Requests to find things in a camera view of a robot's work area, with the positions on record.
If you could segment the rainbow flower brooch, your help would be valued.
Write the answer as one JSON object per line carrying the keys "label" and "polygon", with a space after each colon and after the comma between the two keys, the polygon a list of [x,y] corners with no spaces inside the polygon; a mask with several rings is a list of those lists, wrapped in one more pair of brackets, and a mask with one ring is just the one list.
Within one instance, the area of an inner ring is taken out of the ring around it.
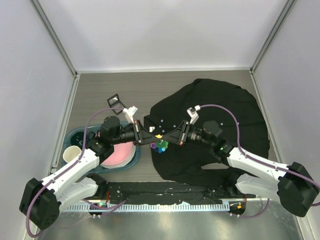
{"label": "rainbow flower brooch", "polygon": [[162,135],[158,134],[155,136],[159,141],[150,144],[150,147],[157,153],[161,154],[165,152],[168,148],[169,142],[162,139]]}

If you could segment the black button shirt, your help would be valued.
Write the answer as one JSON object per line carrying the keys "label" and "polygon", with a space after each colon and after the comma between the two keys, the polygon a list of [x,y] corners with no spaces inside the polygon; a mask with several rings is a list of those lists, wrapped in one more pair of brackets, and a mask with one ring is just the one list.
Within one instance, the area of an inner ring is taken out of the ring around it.
{"label": "black button shirt", "polygon": [[[159,101],[143,119],[146,129],[154,127],[154,135],[165,135],[190,120],[187,110],[201,106],[196,129],[216,126],[222,137],[232,145],[237,144],[255,155],[268,158],[270,141],[265,119],[256,98],[238,85],[225,81],[198,78],[174,94]],[[168,148],[158,153],[151,151],[155,170],[164,180],[192,186],[219,187],[243,171],[237,168],[203,169],[217,163],[206,146],[169,143]]]}

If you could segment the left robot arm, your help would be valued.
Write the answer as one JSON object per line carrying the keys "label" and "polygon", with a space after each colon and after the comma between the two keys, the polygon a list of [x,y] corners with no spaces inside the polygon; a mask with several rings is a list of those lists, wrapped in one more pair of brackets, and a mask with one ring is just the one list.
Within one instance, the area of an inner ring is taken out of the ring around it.
{"label": "left robot arm", "polygon": [[93,197],[102,199],[107,192],[106,182],[96,173],[83,180],[84,174],[101,165],[115,151],[118,144],[149,145],[161,140],[145,129],[140,120],[131,120],[126,126],[116,116],[104,119],[97,135],[69,163],[41,180],[30,179],[24,188],[19,210],[25,215],[25,227],[30,237],[30,224],[40,230],[49,228],[60,213],[74,203]]}

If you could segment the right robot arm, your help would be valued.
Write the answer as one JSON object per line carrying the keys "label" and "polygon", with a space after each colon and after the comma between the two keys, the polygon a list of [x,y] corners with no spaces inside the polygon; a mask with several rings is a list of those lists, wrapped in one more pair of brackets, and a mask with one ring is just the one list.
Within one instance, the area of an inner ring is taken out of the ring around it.
{"label": "right robot arm", "polygon": [[290,165],[268,160],[230,143],[215,121],[196,128],[187,121],[162,141],[183,146],[195,144],[206,147],[219,163],[241,169],[244,174],[226,184],[226,193],[233,198],[240,194],[255,195],[279,202],[288,212],[305,217],[320,188],[307,169],[298,162]]}

